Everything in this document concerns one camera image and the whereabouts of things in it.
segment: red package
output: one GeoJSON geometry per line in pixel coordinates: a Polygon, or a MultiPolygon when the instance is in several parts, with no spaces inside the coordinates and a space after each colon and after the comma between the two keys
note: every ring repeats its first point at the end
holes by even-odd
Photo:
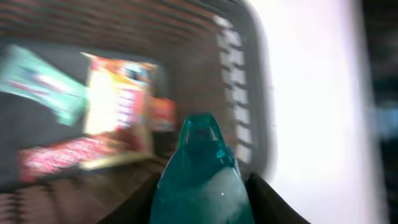
{"type": "Polygon", "coordinates": [[[175,103],[166,98],[152,98],[152,130],[173,131],[175,129],[175,103]]]}
{"type": "Polygon", "coordinates": [[[37,177],[55,174],[82,161],[101,159],[117,154],[120,143],[104,136],[78,138],[50,147],[21,150],[22,180],[33,181],[37,177]]]}

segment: white wall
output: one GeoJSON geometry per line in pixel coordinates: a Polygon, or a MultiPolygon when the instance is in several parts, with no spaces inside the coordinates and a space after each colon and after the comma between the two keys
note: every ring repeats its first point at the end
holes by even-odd
{"type": "Polygon", "coordinates": [[[357,7],[351,0],[247,2],[262,26],[270,74],[274,146],[264,178],[310,223],[384,223],[357,7]]]}

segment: teal plastic bottle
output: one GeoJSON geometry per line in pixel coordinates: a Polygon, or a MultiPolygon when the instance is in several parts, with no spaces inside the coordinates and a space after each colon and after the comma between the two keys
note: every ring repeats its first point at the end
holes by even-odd
{"type": "Polygon", "coordinates": [[[254,223],[236,158],[211,114],[188,117],[159,180],[150,224],[254,223]]]}

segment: snack package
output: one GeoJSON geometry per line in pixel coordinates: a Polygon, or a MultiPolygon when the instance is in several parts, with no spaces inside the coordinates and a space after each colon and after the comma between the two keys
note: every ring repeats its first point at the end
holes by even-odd
{"type": "Polygon", "coordinates": [[[106,136],[78,138],[49,147],[34,147],[20,151],[22,180],[34,181],[38,177],[56,174],[83,161],[116,155],[124,144],[106,136]]]}
{"type": "Polygon", "coordinates": [[[10,45],[0,63],[0,91],[49,107],[58,122],[73,125],[86,108],[86,87],[30,50],[10,45]]]}
{"type": "Polygon", "coordinates": [[[85,133],[128,131],[130,138],[139,142],[133,151],[152,152],[146,115],[150,102],[146,67],[137,62],[85,55],[92,61],[85,133]]]}
{"type": "Polygon", "coordinates": [[[152,98],[152,130],[175,130],[175,103],[166,98],[152,98]]]}

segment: green package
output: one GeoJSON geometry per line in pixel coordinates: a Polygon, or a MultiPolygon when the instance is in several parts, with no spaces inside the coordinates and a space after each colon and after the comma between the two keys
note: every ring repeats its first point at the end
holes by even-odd
{"type": "Polygon", "coordinates": [[[87,105],[86,87],[30,50],[10,45],[0,61],[0,91],[49,107],[58,122],[73,125],[87,105]]]}

